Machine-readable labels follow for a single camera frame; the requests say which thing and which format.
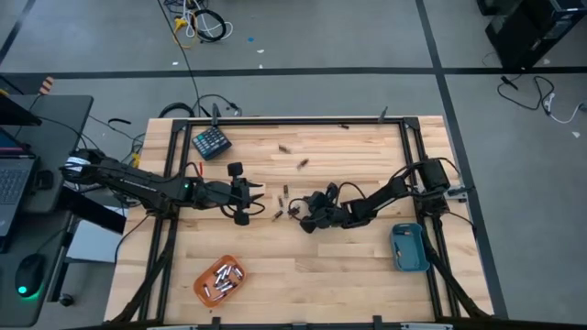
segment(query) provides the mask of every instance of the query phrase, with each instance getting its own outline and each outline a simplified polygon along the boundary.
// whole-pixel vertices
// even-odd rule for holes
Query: blue tray
[[[390,240],[398,270],[420,272],[430,268],[422,241],[422,227],[419,224],[394,225]]]

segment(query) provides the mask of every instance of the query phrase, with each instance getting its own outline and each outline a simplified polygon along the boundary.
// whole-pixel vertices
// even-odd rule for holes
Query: black metal frame
[[[255,125],[255,126],[264,126],[264,125],[376,125],[378,123],[378,117],[280,117],[280,118],[219,118],[218,124],[220,126],[246,126],[246,125]],[[418,159],[424,160],[426,158],[426,151],[424,147],[424,141],[422,139],[422,132],[420,131],[419,120],[417,117],[386,117],[383,121],[384,125],[397,125],[400,131],[400,137],[402,140],[402,147],[404,149],[404,157],[406,164],[411,164],[414,162],[412,151],[410,148],[410,141],[408,137],[408,132],[413,132],[415,138],[415,146],[418,153]],[[172,164],[175,157],[175,149],[177,147],[177,140],[180,132],[184,132],[183,135],[183,145],[182,145],[182,153],[180,156],[180,164],[179,169],[183,171],[181,175],[185,175],[185,167],[187,164],[188,153],[190,151],[191,146],[191,137],[192,137],[192,129],[198,126],[209,126],[210,119],[197,119],[197,118],[190,118],[190,119],[174,119],[172,122],[172,132],[170,136],[169,146],[168,146],[168,153],[167,159],[165,162],[165,170],[164,176],[171,176],[172,174]],[[412,174],[410,177],[411,183],[416,185],[417,184],[417,177],[415,174]],[[426,231],[426,220],[419,212],[420,206],[415,203],[415,210],[416,210],[416,219],[418,224],[420,224]],[[148,274],[153,267],[153,262],[157,258],[159,245],[161,242],[161,232],[162,232],[162,225],[164,220],[157,219],[153,228],[153,236],[151,238],[151,245],[150,245],[150,253],[148,259],[148,265],[146,269],[146,274]],[[174,241],[177,237],[177,221],[171,221],[170,228],[168,231],[168,239]],[[444,239],[444,234],[442,232],[442,224],[440,219],[433,218],[432,219],[433,229],[435,232],[436,240],[437,240],[437,247],[439,250],[439,256],[441,260],[449,267],[449,257],[447,253],[446,243]],[[165,308],[167,305],[167,294],[169,291],[170,280],[171,280],[171,270],[172,270],[172,258],[170,262],[165,265],[165,268],[162,271],[162,278],[161,278],[161,286],[160,286],[160,295],[157,303],[157,322],[164,322],[165,318]],[[428,284],[428,289],[430,292],[430,300],[432,304],[432,310],[435,316],[435,320],[439,320],[445,317],[442,313],[442,305],[439,298],[438,286],[437,286],[437,279],[434,268],[430,268],[426,272],[426,281]],[[450,315],[452,317],[460,317],[460,308],[459,303],[452,292],[452,290],[447,286],[447,292],[449,295],[449,309]],[[147,297],[142,302],[139,313],[138,313],[138,320],[145,321],[147,320],[147,315],[149,314],[149,307],[150,307],[150,296]],[[352,328],[352,329],[372,329],[375,328],[399,328],[399,323],[386,323],[384,324],[381,321],[381,317],[377,315],[373,318],[373,323],[365,323],[365,324],[312,324],[312,328],[332,328],[336,327],[338,329],[342,328]],[[208,328],[207,325],[198,325],[199,328]],[[234,328],[234,329],[244,329],[244,328],[284,328],[289,327],[292,328],[292,324],[223,324],[223,328]],[[213,323],[209,327],[210,329],[218,329],[219,328],[219,318],[215,318]]]

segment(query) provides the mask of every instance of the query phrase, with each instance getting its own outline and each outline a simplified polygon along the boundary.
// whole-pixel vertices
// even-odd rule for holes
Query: wooden tabletop
[[[419,120],[426,153],[453,159],[442,116],[421,116]],[[150,120],[141,169],[162,174],[171,125],[170,119]],[[196,127],[192,136],[204,128]],[[265,193],[260,202],[267,210],[252,216],[250,225],[237,226],[217,209],[182,209],[166,324],[209,324],[213,316],[222,317],[223,324],[372,322],[373,315],[381,315],[384,322],[433,321],[426,274],[401,272],[393,265],[389,234],[395,224],[415,222],[410,198],[384,208],[370,225],[356,229],[317,229],[308,235],[287,216],[271,221],[279,210],[278,196],[284,184],[289,185],[290,198],[323,192],[330,182],[355,182],[366,194],[382,187],[405,165],[396,125],[351,125],[348,130],[326,125],[224,126],[222,130],[233,147],[204,162],[205,179],[229,182],[228,163],[241,161],[243,176],[264,184],[254,192]],[[176,171],[183,137],[178,139]],[[293,153],[280,153],[278,144]],[[413,140],[411,146],[416,155]],[[297,170],[296,165],[306,158],[307,166]],[[188,161],[200,160],[191,147]],[[445,169],[453,183],[459,183],[457,173],[448,166]],[[189,169],[187,175],[195,176],[194,170]],[[345,187],[340,201],[358,196]],[[450,201],[449,206],[452,212],[469,217],[466,204]],[[125,231],[144,214],[140,208],[131,210]],[[442,220],[455,277],[471,298],[491,313],[471,226],[450,214]],[[121,247],[105,319],[120,313],[142,282],[153,224],[154,219],[147,220]],[[225,254],[238,258],[249,277],[238,292],[210,310],[195,296],[192,285]],[[449,314],[444,282],[438,274],[437,278],[443,311]],[[155,288],[151,316],[159,283]]]

